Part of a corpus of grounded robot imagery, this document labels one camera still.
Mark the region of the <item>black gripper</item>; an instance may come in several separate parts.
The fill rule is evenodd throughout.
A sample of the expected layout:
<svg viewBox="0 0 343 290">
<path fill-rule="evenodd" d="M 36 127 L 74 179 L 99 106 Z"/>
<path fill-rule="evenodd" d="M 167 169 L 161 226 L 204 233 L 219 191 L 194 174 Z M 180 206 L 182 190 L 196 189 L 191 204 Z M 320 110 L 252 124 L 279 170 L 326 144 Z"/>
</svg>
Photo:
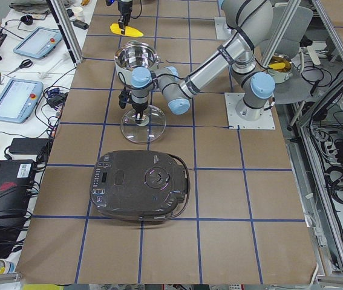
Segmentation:
<svg viewBox="0 0 343 290">
<path fill-rule="evenodd" d="M 125 26 L 129 24 L 132 13 L 132 2 L 118 2 L 118 10 L 121 14 L 118 25 L 120 32 L 125 34 Z"/>
<path fill-rule="evenodd" d="M 135 110 L 135 118 L 136 120 L 139 120 L 139 114 L 140 114 L 140 119 L 143 120 L 143 111 L 148 107 L 148 103 L 133 103 L 132 108 Z"/>
</svg>

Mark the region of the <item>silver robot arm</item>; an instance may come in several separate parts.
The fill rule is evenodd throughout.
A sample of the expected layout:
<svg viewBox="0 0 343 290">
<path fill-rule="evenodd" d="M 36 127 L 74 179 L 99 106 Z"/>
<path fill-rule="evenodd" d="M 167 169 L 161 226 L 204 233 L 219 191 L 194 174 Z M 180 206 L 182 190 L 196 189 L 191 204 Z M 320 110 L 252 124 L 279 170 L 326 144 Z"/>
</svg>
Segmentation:
<svg viewBox="0 0 343 290">
<path fill-rule="evenodd" d="M 273 7 L 270 1 L 220 1 L 219 5 L 225 14 L 226 25 L 234 34 L 193 72 L 179 78 L 173 66 L 155 71 L 144 67 L 134 69 L 130 102 L 136 123 L 144 119 L 151 90 L 159 89 L 172 113 L 181 115 L 189 110 L 190 100 L 225 69 L 230 69 L 232 77 L 244 89 L 241 117 L 247 119 L 251 113 L 264 109 L 275 82 L 269 74 L 255 69 L 254 49 L 271 28 Z"/>
</svg>

